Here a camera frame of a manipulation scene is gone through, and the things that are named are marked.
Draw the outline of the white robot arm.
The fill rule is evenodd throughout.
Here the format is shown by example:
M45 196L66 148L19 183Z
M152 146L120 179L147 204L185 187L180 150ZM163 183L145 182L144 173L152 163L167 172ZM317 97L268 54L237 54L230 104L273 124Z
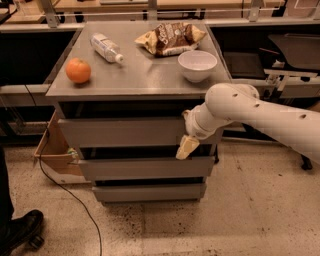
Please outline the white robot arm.
M239 122L320 163L320 113L262 101L251 85L215 84L206 92L204 103L183 116L186 134L176 154L179 160L218 129Z

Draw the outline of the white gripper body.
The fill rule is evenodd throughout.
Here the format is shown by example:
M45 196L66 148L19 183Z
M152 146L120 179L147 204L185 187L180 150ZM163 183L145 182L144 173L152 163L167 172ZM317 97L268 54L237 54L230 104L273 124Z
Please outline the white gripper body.
M192 110L185 110L183 117L187 134L196 139L205 140L217 130L214 118L205 105L198 105Z

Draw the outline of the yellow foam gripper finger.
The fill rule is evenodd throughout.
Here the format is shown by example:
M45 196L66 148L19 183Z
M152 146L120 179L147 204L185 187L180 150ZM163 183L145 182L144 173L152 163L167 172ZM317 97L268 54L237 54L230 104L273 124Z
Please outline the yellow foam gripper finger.
M189 135L184 135L177 150L176 158L178 160L186 159L199 145L200 142L198 139Z

